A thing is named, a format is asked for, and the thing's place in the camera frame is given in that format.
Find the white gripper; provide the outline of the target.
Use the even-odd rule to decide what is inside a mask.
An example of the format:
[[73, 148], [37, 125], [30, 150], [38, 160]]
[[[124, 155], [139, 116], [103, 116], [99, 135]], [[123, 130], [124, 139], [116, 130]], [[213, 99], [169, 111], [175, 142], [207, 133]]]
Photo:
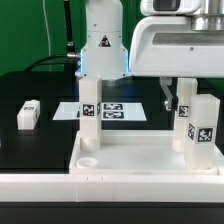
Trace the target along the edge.
[[193, 31], [185, 16], [146, 17], [133, 33], [129, 69], [135, 76], [161, 77], [164, 106], [175, 111], [170, 77], [224, 78], [224, 32]]

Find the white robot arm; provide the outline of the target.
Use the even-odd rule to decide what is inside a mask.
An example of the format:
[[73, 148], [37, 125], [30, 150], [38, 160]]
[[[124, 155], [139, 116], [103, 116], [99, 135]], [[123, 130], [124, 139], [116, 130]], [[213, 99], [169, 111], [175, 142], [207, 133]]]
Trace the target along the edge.
[[130, 48], [122, 44], [120, 0], [85, 0], [85, 8], [80, 76], [159, 77], [168, 110], [180, 102], [169, 91], [174, 77], [224, 78], [224, 0], [141, 0]]

